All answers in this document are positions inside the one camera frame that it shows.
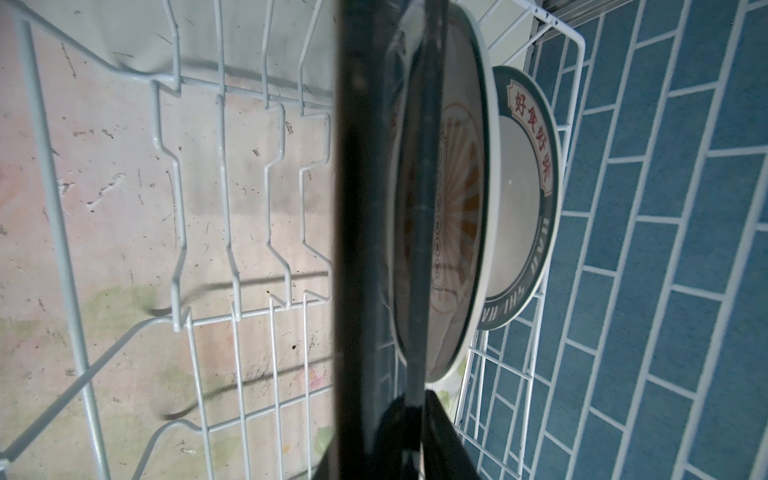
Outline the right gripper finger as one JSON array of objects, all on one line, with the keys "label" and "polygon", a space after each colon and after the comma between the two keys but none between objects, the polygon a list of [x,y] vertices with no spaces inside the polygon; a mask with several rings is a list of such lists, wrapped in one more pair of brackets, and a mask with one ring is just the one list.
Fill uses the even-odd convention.
[{"label": "right gripper finger", "polygon": [[389,405],[375,436],[371,477],[399,479],[404,454],[412,446],[424,455],[427,479],[479,477],[453,423],[432,390],[425,392],[421,412],[415,413],[408,408],[402,396]]}]

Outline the black square plate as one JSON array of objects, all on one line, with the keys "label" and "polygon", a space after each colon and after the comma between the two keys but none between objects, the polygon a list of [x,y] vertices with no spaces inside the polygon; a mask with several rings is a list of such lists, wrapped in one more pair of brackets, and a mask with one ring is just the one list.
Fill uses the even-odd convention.
[{"label": "black square plate", "polygon": [[431,239],[448,5],[337,9],[336,433],[330,479],[415,479],[441,461],[426,387]]}]

